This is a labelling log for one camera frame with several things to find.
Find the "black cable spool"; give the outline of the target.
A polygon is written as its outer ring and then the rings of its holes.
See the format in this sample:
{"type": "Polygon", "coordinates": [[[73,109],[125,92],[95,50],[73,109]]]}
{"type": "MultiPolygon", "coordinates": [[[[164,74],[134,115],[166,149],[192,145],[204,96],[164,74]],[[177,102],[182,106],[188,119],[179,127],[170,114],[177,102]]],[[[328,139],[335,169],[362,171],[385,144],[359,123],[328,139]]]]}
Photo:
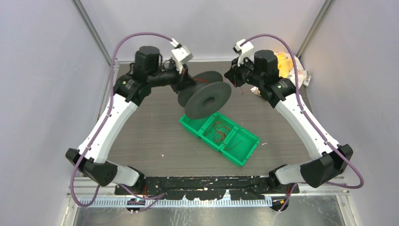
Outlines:
{"type": "Polygon", "coordinates": [[[196,85],[188,91],[181,90],[177,101],[188,118],[198,120],[211,116],[227,103],[231,86],[217,71],[202,72],[193,78],[196,85]]]}

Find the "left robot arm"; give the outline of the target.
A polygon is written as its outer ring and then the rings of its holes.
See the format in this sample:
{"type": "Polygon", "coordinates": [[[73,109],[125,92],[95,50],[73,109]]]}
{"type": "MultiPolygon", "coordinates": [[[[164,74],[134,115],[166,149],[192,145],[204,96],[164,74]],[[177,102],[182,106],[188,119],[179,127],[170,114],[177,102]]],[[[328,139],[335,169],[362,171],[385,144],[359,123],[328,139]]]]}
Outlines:
{"type": "Polygon", "coordinates": [[[127,119],[150,95],[152,88],[171,86],[178,93],[196,84],[186,65],[191,59],[191,52],[181,44],[172,50],[167,65],[162,61],[158,48],[140,47],[129,72],[116,80],[113,96],[88,137],[77,149],[67,150],[65,156],[69,162],[100,186],[125,184],[131,194],[140,194],[144,190],[144,182],[139,179],[140,172],[108,161],[111,146],[127,119]]]}

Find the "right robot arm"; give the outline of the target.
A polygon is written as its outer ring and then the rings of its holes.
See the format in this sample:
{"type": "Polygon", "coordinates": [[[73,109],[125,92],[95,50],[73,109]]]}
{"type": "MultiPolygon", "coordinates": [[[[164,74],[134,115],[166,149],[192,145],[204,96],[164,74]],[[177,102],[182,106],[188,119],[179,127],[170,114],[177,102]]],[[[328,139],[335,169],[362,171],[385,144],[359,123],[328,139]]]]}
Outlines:
{"type": "Polygon", "coordinates": [[[350,160],[353,149],[349,144],[341,145],[333,139],[308,113],[303,99],[296,94],[294,83],[279,76],[278,58],[271,50],[255,52],[253,61],[248,53],[238,51],[225,73],[235,87],[250,84],[257,87],[261,97],[269,102],[292,126],[304,143],[311,161],[297,165],[282,165],[269,176],[269,188],[281,193],[291,183],[306,183],[314,188],[340,175],[347,164],[341,158],[350,160]]]}

